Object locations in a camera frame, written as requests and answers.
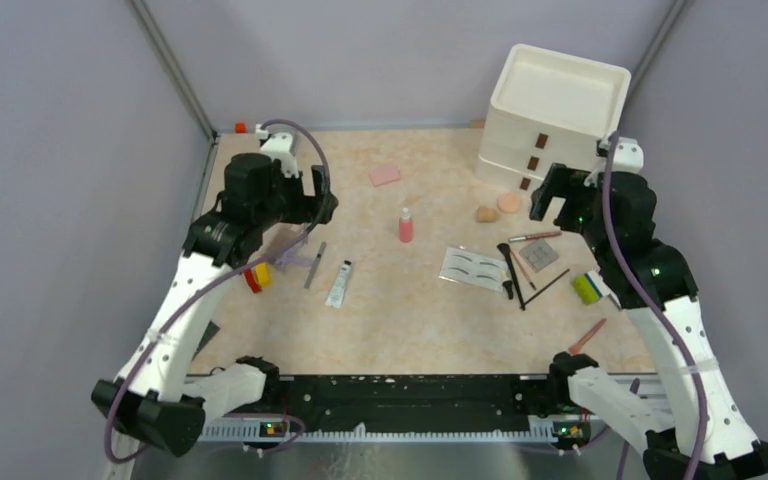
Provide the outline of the white drawer organizer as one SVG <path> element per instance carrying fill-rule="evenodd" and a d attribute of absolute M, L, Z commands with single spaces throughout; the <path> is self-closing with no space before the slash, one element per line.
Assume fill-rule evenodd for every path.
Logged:
<path fill-rule="evenodd" d="M 510 191 L 535 190 L 549 168 L 585 171 L 616 131 L 630 72 L 535 46 L 513 46 L 490 98 L 475 176 Z"/>

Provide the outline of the pink spray bottle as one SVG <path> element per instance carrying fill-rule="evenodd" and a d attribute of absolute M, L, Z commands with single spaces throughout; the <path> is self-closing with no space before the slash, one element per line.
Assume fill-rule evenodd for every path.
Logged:
<path fill-rule="evenodd" d="M 402 243 L 410 243 L 414 237 L 414 223 L 410 209 L 403 207 L 398 224 L 399 239 Z"/>

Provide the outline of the silver cosmetic tube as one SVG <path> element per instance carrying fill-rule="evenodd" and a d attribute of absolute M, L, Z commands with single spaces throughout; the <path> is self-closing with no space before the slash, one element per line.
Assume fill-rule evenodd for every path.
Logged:
<path fill-rule="evenodd" d="M 341 308 L 343 305 L 346 286 L 352 271 L 353 263 L 350 260 L 344 260 L 340 265 L 335 277 L 332 288 L 330 289 L 325 301 L 325 305 L 332 308 Z"/>

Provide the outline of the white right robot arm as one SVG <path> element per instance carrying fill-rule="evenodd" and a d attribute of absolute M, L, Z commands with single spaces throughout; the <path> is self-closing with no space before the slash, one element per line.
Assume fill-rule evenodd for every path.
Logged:
<path fill-rule="evenodd" d="M 706 336 L 684 256 L 654 235 L 655 192 L 639 174 L 550 167 L 530 217 L 563 200 L 555 223 L 583 237 L 598 271 L 637 329 L 669 411 L 660 414 L 591 357 L 558 353 L 546 397 L 560 412 L 599 417 L 641 456 L 652 479 L 751 479 L 768 474 L 768 442 L 743 418 Z"/>

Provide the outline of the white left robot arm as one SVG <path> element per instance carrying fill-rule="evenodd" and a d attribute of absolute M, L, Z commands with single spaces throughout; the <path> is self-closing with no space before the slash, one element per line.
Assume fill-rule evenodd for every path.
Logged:
<path fill-rule="evenodd" d="M 112 380 L 99 380 L 91 401 L 105 415 L 105 454 L 124 464 L 146 448 L 180 457 L 206 423 L 248 405 L 268 413 L 279 404 L 275 365 L 245 357 L 223 372 L 192 383 L 186 377 L 201 338 L 230 280 L 270 261 L 260 255 L 267 230 L 302 226 L 293 247 L 331 221 L 339 202 L 325 156 L 311 168 L 306 194 L 295 160 L 272 154 L 234 156 L 213 206 L 189 227 L 175 276 L 150 327 Z"/>

